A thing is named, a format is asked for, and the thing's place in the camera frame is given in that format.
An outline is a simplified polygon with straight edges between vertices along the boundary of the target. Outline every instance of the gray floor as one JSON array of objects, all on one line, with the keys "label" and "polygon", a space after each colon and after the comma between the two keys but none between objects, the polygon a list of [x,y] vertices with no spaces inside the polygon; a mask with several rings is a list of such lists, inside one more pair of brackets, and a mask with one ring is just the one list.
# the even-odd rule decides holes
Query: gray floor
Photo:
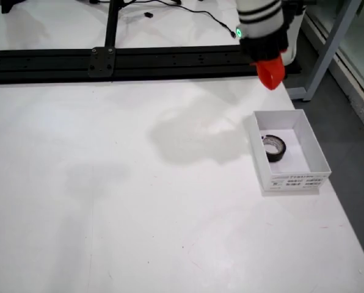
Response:
[{"label": "gray floor", "polygon": [[[302,68],[317,53],[303,34],[298,41]],[[295,101],[314,129],[332,169],[330,180],[364,249],[364,125],[330,73],[326,73],[311,102]]]}]

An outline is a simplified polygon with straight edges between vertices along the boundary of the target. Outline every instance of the black tape roll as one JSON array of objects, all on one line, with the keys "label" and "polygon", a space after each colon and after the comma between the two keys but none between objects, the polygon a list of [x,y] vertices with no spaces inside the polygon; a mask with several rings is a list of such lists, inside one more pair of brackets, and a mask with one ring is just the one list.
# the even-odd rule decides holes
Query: black tape roll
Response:
[{"label": "black tape roll", "polygon": [[277,136],[266,135],[263,137],[263,144],[272,145],[277,149],[277,152],[275,153],[266,151],[266,156],[268,157],[270,163],[275,163],[282,159],[286,151],[286,145],[281,138]]}]

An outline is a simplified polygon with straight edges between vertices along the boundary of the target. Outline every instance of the black cable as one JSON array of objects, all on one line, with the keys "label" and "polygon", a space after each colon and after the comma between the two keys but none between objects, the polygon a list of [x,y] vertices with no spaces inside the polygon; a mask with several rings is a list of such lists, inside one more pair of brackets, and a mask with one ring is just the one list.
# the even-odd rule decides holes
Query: black cable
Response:
[{"label": "black cable", "polygon": [[[131,4],[149,3],[149,2],[160,2],[160,3],[164,4],[164,5],[167,5],[167,6],[170,6],[170,7],[179,7],[179,8],[185,9],[185,10],[187,10],[189,12],[192,12],[192,13],[205,13],[205,14],[209,15],[215,22],[217,22],[222,27],[224,27],[227,31],[229,31],[233,38],[236,38],[235,32],[233,32],[225,23],[219,21],[216,17],[214,17],[212,13],[210,13],[210,12],[208,12],[206,10],[191,10],[189,8],[186,8],[185,6],[180,5],[181,4],[180,0],[176,1],[177,4],[166,3],[166,2],[163,2],[161,0],[146,0],[146,1],[131,0],[128,3],[125,3],[124,7],[126,7],[128,5],[131,5]],[[110,1],[100,1],[99,0],[99,3],[110,3]]]}]

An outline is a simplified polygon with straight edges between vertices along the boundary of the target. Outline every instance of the metal bracket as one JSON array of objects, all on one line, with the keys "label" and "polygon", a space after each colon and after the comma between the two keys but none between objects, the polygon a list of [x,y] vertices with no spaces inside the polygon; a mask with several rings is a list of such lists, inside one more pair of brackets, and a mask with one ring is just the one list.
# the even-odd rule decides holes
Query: metal bracket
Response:
[{"label": "metal bracket", "polygon": [[91,50],[89,76],[91,78],[109,78],[115,67],[115,48],[95,47]]}]

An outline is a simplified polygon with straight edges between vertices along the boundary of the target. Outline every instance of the white cardboard box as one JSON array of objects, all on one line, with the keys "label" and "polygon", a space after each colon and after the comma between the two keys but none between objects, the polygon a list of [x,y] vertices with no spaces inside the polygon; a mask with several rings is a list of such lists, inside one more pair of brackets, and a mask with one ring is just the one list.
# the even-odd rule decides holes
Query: white cardboard box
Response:
[{"label": "white cardboard box", "polygon": [[[262,137],[271,134],[286,144],[283,158],[269,163]],[[303,110],[255,111],[249,121],[253,156],[263,189],[311,190],[319,188],[331,169]]]}]

